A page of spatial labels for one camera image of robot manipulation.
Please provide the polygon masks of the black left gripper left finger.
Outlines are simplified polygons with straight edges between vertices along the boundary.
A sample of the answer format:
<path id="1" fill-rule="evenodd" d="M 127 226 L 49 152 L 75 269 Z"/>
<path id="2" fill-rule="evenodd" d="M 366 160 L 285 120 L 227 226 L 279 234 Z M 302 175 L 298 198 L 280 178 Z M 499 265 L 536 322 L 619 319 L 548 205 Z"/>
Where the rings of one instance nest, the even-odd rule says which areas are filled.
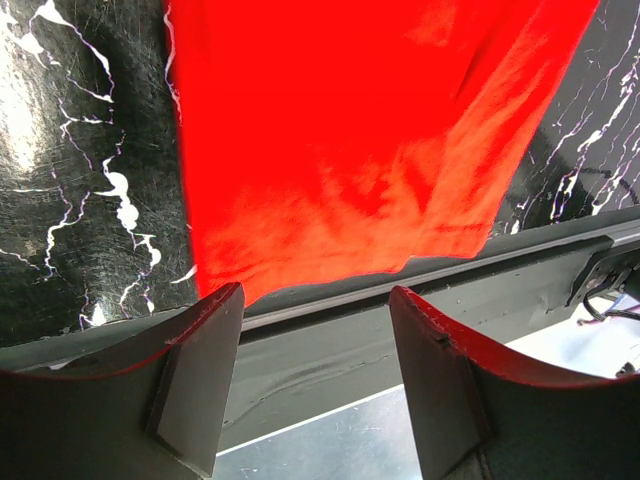
<path id="1" fill-rule="evenodd" d="M 245 295 L 187 310 L 63 364 L 1 373 L 5 479 L 204 479 L 213 473 Z"/>

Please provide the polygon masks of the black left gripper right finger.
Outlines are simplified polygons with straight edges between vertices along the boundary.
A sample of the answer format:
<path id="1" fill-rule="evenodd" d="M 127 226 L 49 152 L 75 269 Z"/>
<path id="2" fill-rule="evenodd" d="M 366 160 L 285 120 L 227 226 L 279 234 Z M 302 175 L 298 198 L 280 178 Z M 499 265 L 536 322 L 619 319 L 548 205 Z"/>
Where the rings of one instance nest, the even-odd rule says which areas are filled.
<path id="1" fill-rule="evenodd" d="M 395 287 L 396 350 L 426 479 L 635 479 L 639 379 L 524 355 Z"/>

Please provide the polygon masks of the red t shirt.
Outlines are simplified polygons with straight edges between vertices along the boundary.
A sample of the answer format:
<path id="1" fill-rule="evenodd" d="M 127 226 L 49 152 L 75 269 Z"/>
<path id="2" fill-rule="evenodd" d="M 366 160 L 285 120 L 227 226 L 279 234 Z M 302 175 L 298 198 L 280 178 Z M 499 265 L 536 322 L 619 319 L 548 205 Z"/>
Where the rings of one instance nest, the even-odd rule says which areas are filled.
<path id="1" fill-rule="evenodd" d="M 594 1 L 171 1 L 208 295 L 471 258 Z"/>

